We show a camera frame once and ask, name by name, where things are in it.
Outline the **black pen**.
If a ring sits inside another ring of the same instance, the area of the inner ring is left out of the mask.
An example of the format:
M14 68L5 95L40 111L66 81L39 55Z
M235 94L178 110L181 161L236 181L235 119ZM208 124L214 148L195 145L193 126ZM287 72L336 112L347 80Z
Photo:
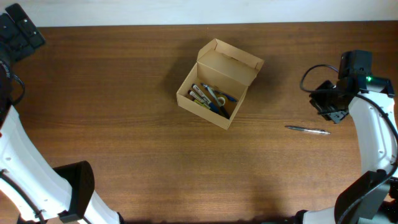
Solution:
M305 133L311 133L311 134L319 134L319 135L329 135L331 132L325 131L323 129L313 129L313 128L304 128L300 126L285 126L288 129L295 130L295 131L301 131Z

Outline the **blue pen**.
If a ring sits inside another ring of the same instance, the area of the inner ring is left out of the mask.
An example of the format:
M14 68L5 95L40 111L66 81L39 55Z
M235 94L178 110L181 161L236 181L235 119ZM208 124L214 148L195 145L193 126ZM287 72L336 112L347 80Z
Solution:
M222 95L222 96L224 96L225 98L227 98L231 102L234 102L234 103L238 102L237 99L235 99L234 97L232 97L232 96L230 96L230 95L228 95L228 94L226 94L226 93L224 93L222 91L216 90L216 89L214 89L214 88L212 88L212 87L210 87L210 86L208 86L208 85L206 85L204 83L201 83L201 85L209 92L212 91L213 93L216 93L218 95Z

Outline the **yellow tape roll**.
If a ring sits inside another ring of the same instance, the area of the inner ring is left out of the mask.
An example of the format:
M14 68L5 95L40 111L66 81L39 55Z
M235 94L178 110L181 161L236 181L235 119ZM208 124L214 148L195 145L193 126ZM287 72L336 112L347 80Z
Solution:
M231 115L237 105L237 102L233 102L223 95L219 95L218 100L223 105L228 114Z

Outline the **white marker blue cap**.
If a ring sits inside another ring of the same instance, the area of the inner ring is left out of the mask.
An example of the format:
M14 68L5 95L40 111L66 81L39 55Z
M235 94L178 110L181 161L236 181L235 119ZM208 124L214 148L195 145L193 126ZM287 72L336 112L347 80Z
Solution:
M200 88L196 84L193 84L192 88L198 93L198 95L203 99L203 101L210 107L210 110L212 110L212 112L215 112L217 114L220 113L217 106L204 94L204 92L202 92L200 90Z

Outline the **brown cardboard box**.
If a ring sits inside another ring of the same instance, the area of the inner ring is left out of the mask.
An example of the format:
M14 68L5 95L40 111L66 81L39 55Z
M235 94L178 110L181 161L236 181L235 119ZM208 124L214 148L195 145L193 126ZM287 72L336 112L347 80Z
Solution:
M228 129L242 105L249 86L257 77L263 64L263 59L222 40L213 39L200 49L197 61L177 91L177 103L193 114L223 129ZM201 83L237 99L237 105L230 115L230 119L225 118L215 99ZM192 101L195 98L189 95L188 91L191 90L198 94L192 88L193 84L196 84L217 106L219 114Z

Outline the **yellow highlighter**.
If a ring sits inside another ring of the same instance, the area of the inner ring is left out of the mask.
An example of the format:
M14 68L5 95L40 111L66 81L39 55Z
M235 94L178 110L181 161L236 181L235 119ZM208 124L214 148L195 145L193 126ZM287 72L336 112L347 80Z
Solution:
M205 103L201 103L201 102L198 101L197 99L193 99L192 101L195 102L196 104L198 104L198 105L200 105L200 106L202 106L202 107L208 109L208 110L211 110L211 108L210 108L208 105L206 105Z

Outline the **white marker black cap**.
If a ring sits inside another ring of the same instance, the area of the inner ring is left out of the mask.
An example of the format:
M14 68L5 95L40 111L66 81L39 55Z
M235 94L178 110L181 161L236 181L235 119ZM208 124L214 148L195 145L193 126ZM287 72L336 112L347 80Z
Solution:
M196 94L194 91L189 90L188 94L194 97L196 100L198 100L200 103L205 103L204 99L200 97L198 94Z

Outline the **grey black permanent marker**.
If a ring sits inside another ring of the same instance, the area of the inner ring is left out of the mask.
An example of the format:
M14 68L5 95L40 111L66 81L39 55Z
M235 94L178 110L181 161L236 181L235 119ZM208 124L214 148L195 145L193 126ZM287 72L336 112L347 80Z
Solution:
M207 87L207 90L209 91L210 95L215 99L217 102L218 106L220 107L221 112L224 114L225 118L230 119L230 116L228 112L225 110L223 104L219 101L218 97L215 95L213 89L211 87Z

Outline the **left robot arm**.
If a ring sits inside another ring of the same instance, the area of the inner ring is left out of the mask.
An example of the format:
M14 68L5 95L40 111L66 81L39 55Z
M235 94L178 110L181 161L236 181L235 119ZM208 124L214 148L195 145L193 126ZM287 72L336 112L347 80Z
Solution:
M19 210L18 223L124 223L95 191L88 161L51 167L25 132L12 97L24 82L12 66L32 55L45 39L20 4L1 14L1 191Z

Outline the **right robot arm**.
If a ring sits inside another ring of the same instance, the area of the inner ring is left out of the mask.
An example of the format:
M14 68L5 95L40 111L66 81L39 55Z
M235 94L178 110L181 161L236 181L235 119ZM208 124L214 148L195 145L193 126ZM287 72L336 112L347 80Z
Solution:
M336 69L338 81L327 80L308 91L311 105L327 121L338 124L352 117L361 177L340 193L333 207L301 210L293 223L397 223L395 93L389 79L373 75L371 65L371 52L345 52Z

